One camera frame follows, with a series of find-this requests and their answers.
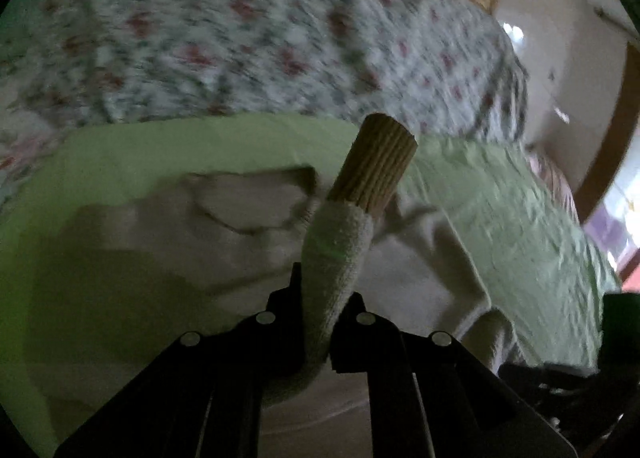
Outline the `floral rose quilt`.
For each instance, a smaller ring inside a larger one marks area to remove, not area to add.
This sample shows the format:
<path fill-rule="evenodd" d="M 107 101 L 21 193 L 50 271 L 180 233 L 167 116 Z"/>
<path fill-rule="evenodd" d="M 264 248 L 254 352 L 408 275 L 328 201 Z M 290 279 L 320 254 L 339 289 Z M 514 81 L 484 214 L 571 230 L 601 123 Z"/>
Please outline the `floral rose quilt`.
<path fill-rule="evenodd" d="M 1 198 L 84 126 L 230 114 L 517 143 L 526 72 L 470 0 L 11 0 Z"/>

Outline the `beige knit sweater brown trim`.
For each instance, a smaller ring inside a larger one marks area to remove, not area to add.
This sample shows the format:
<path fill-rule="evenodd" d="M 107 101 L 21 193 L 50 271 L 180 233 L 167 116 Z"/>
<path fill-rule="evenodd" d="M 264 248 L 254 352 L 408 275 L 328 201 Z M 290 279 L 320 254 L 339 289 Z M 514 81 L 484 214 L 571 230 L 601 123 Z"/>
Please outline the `beige knit sweater brown trim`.
<path fill-rule="evenodd" d="M 58 440 L 185 332 L 218 334 L 260 310 L 327 190 L 312 166 L 188 173 L 71 213 L 41 245 L 25 339 Z M 445 330 L 490 370 L 521 356 L 446 216 L 416 200 L 390 200 L 357 289 L 400 329 Z"/>

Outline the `wooden door frame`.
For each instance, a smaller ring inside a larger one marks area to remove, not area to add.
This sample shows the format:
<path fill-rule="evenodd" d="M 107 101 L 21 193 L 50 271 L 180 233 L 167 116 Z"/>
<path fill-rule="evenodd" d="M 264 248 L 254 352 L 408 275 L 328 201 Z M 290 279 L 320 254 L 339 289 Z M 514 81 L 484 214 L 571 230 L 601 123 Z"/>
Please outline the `wooden door frame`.
<path fill-rule="evenodd" d="M 574 193 L 579 222 L 584 224 L 597 209 L 627 155 L 639 122 L 639 50 L 627 44 L 622 85 L 616 106 L 596 158 Z"/>

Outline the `light green bed sheet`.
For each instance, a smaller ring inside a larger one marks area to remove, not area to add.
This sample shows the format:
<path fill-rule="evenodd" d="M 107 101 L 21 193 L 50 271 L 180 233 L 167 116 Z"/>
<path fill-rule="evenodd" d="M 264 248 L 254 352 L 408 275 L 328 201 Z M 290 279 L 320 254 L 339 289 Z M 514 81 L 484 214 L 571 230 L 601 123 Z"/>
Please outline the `light green bed sheet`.
<path fill-rule="evenodd" d="M 86 204 L 122 204 L 186 172 L 309 164 L 337 174 L 356 135 L 337 119 L 242 114 L 83 128 L 1 211 L 1 401 L 37 454 L 58 441 L 23 356 L 41 241 Z M 442 209 L 525 359 L 592 366 L 602 298 L 620 283 L 511 146 L 424 136 L 401 189 Z"/>

